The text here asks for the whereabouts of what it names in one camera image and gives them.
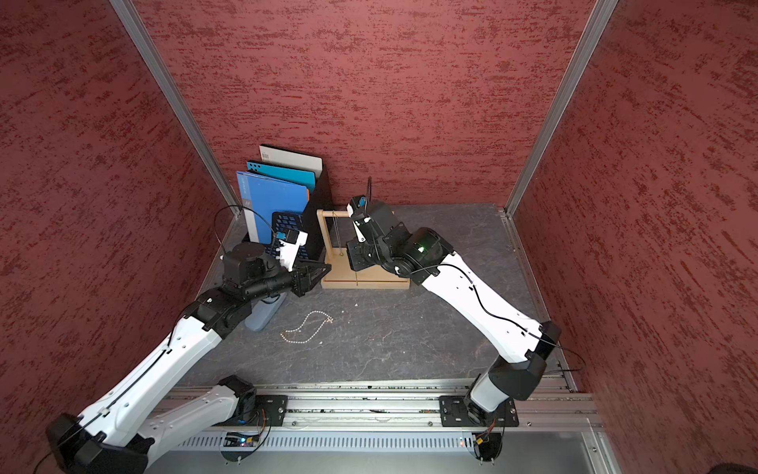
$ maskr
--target red textured wall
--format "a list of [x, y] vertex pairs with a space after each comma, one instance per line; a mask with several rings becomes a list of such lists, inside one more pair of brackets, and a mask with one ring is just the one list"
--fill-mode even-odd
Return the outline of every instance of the red textured wall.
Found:
[[504, 204], [594, 0], [136, 0], [236, 187], [270, 143], [336, 202]]
[[518, 208], [625, 474], [758, 467], [757, 21], [619, 2]]
[[223, 201], [105, 0], [3, 2], [0, 86], [0, 470], [28, 474], [194, 298]]

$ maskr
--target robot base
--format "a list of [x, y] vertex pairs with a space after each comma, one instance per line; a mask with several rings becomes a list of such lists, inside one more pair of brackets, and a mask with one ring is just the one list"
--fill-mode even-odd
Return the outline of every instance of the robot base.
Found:
[[515, 404], [513, 399], [502, 402], [492, 413], [484, 413], [484, 422], [474, 423], [468, 417], [468, 408], [465, 403], [465, 397], [451, 397], [443, 395], [440, 397], [440, 418], [442, 419], [442, 426], [461, 426], [471, 427], [479, 425], [484, 428], [489, 427], [492, 421], [495, 421], [495, 426], [518, 426], [518, 414], [516, 413]]

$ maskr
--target metal corner post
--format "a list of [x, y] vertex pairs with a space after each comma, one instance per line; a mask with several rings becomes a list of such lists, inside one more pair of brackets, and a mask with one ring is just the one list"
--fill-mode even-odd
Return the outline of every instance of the metal corner post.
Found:
[[571, 61], [568, 63], [568, 67], [563, 74], [563, 79], [558, 86], [553, 103], [550, 105], [550, 110], [547, 112], [545, 122], [542, 123], [542, 128], [537, 134], [534, 146], [529, 152], [522, 172], [518, 175], [516, 184], [508, 199], [508, 203], [506, 204], [506, 214], [508, 216], [512, 217], [515, 215], [516, 208], [518, 208], [518, 204], [521, 202], [522, 197], [524, 197], [529, 182], [534, 176], [537, 166], [540, 164], [542, 155], [545, 153], [548, 144], [550, 144], [550, 139], [553, 137], [553, 133], [555, 133], [558, 123], [561, 121], [566, 106], [571, 101], [574, 90], [577, 84], [579, 84], [584, 69], [587, 68], [592, 53], [595, 51], [598, 41], [600, 41], [600, 36], [603, 35], [603, 31], [606, 29], [608, 20], [611, 18], [617, 2], [618, 0], [597, 0], [595, 6], [592, 8], [590, 17], [587, 19], [587, 25], [584, 27]]
[[[168, 100], [168, 103], [174, 110], [174, 114], [176, 114], [182, 127], [184, 127], [184, 131], [195, 146], [200, 159], [205, 163], [208, 173], [221, 191], [227, 204], [239, 205], [240, 201], [237, 199], [232, 186], [221, 170], [221, 166], [216, 161], [211, 147], [202, 135], [200, 126], [195, 121], [190, 108], [179, 93], [177, 84], [171, 77], [171, 73], [168, 72], [168, 68], [166, 68], [166, 64], [161, 59], [155, 44], [150, 39], [150, 35], [145, 28], [145, 24], [142, 22], [142, 18], [139, 17], [134, 3], [131, 0], [110, 0], [110, 2], [113, 9], [116, 10], [116, 14], [124, 25], [124, 28], [126, 28], [127, 33], [129, 33], [129, 37], [137, 47], [139, 54], [142, 56], [145, 64], [147, 64], [152, 76], [155, 78], [155, 81], [161, 87], [166, 100]], [[239, 209], [235, 208], [232, 208], [232, 211], [235, 215], [240, 212]]]

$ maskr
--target wooden stand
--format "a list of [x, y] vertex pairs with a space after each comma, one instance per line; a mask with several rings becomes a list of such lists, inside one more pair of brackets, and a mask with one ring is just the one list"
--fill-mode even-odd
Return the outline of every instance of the wooden stand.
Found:
[[350, 269], [350, 261], [347, 259], [346, 248], [334, 248], [329, 237], [326, 217], [345, 218], [350, 217], [347, 211], [316, 211], [318, 225], [321, 227], [321, 236], [324, 238], [324, 247], [327, 251], [325, 263], [330, 263], [332, 269], [321, 279], [321, 287], [327, 290], [348, 290], [361, 288], [364, 290], [407, 290], [411, 286], [408, 278], [401, 278], [389, 273], [379, 265], [365, 268], [360, 272]]

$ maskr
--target necklace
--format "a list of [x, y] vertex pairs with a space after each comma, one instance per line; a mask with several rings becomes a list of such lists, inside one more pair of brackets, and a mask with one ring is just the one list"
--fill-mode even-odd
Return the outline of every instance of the necklace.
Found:
[[[308, 321], [308, 318], [311, 317], [311, 314], [313, 314], [315, 312], [326, 316], [326, 319], [321, 322], [321, 325], [318, 326], [318, 329], [316, 329], [316, 332], [313, 333], [313, 335], [311, 337], [309, 337], [308, 339], [306, 339], [304, 341], [290, 341], [289, 339], [287, 339], [287, 336], [285, 336], [284, 333], [290, 333], [290, 332], [298, 332], [298, 331], [300, 331], [300, 329], [302, 329], [302, 327], [305, 326], [306, 322]], [[279, 333], [279, 335], [282, 337], [282, 339], [284, 339], [286, 342], [289, 342], [291, 344], [306, 344], [311, 339], [313, 339], [314, 337], [316, 337], [316, 334], [318, 334], [318, 332], [321, 330], [321, 328], [323, 328], [324, 325], [326, 323], [328, 323], [328, 322], [334, 322], [334, 320], [327, 313], [325, 313], [323, 311], [311, 311], [310, 313], [308, 313], [308, 315], [305, 317], [305, 319], [302, 320], [302, 324], [297, 329], [290, 329], [288, 331], [282, 331], [281, 333]]]

